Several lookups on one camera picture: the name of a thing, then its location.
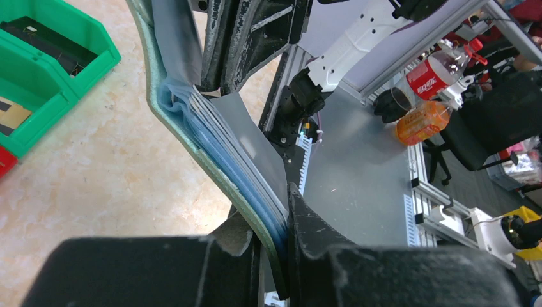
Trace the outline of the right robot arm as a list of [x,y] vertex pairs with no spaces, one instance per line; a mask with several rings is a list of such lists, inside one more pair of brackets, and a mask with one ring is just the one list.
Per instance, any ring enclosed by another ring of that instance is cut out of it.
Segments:
[[[310,1],[198,1],[208,15],[201,86],[228,94],[287,46],[297,43]],[[295,75],[274,127],[296,126],[317,113],[340,80],[384,38],[420,22],[441,1],[370,1],[355,22]]]

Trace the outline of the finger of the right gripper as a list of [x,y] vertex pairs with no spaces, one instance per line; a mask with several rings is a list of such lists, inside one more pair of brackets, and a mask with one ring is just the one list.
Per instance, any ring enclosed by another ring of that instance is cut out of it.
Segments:
[[201,69],[201,87],[212,92],[221,86],[239,0],[208,1]]
[[222,71],[222,93],[239,91],[287,47],[299,42],[312,1],[238,1]]

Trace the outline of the sage green card holder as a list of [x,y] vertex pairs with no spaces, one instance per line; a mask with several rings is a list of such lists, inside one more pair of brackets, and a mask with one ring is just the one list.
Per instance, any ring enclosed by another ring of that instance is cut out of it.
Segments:
[[240,214],[260,241],[259,298],[263,292],[261,255],[266,254],[276,294],[289,301],[288,219],[280,223],[274,217],[263,193],[249,182],[248,172],[241,170],[189,101],[194,91],[204,96],[197,88],[203,53],[190,3],[129,1],[128,7],[144,47],[152,113],[229,198],[233,214]]

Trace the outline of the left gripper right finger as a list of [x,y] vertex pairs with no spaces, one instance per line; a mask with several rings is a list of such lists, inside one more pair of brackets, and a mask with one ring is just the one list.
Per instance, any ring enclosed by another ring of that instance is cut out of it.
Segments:
[[288,184],[292,306],[519,306],[506,270],[488,253],[360,246],[331,227]]

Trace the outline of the dark grey credit card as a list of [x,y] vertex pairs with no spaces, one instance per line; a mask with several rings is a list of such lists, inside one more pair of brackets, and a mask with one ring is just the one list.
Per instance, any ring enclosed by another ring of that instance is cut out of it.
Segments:
[[241,170],[248,172],[250,183],[263,193],[267,207],[280,223],[288,219],[288,189],[283,160],[250,117],[241,96],[237,93],[207,99],[194,91],[189,99],[202,121]]

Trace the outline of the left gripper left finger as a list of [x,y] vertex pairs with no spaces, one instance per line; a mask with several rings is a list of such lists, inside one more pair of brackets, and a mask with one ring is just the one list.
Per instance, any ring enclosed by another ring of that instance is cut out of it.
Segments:
[[260,247],[237,213],[202,236],[72,238],[22,305],[257,306]]

